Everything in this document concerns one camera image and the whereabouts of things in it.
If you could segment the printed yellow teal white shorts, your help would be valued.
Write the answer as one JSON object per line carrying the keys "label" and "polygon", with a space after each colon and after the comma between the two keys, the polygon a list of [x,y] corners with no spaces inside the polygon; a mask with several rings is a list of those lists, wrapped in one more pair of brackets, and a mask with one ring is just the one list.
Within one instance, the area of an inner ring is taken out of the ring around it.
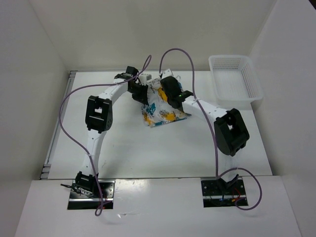
{"label": "printed yellow teal white shorts", "polygon": [[160,79],[155,78],[147,81],[148,104],[141,107],[143,121],[146,126],[155,127],[185,120],[190,114],[172,108],[167,102],[167,96],[162,89]]}

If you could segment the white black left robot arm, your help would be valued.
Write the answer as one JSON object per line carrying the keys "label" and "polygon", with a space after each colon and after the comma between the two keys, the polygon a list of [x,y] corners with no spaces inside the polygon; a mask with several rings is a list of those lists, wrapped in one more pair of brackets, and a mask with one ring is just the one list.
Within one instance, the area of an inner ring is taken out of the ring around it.
{"label": "white black left robot arm", "polygon": [[126,71],[117,74],[114,85],[108,87],[97,96],[90,96],[87,101],[85,123],[88,129],[88,139],[83,165],[75,178],[75,184],[87,197],[100,196],[98,178],[98,163],[102,143],[107,131],[113,124],[113,105],[124,93],[129,92],[132,99],[143,105],[148,105],[147,85],[136,82],[139,71],[128,66]]}

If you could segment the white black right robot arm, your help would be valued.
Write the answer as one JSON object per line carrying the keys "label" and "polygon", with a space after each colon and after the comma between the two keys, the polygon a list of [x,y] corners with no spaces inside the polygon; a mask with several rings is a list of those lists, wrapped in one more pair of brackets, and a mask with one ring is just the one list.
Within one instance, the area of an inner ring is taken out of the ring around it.
{"label": "white black right robot arm", "polygon": [[215,148],[216,187],[222,195],[228,194],[234,188],[238,175],[233,179],[219,177],[218,152],[233,157],[249,140],[250,135],[240,111],[235,108],[226,110],[197,99],[192,92],[182,91],[178,80],[173,76],[163,78],[160,83],[172,108],[205,119],[208,123]]}

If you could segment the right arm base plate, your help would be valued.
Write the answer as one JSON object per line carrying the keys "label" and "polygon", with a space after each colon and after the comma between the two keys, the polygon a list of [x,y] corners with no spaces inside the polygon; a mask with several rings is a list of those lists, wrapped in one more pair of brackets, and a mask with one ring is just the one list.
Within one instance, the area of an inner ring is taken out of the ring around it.
{"label": "right arm base plate", "polygon": [[228,186],[222,179],[201,179],[201,192],[204,208],[248,206],[246,191],[242,178]]}

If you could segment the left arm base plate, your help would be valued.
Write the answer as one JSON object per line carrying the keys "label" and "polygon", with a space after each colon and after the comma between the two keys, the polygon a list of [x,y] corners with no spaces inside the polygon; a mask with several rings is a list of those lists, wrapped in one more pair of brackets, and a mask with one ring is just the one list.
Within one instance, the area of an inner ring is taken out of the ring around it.
{"label": "left arm base plate", "polygon": [[[114,206],[114,180],[100,180],[101,191],[103,193],[103,210],[113,209]],[[101,205],[99,192],[92,193],[76,186],[75,182],[71,185],[68,210],[92,210]]]}

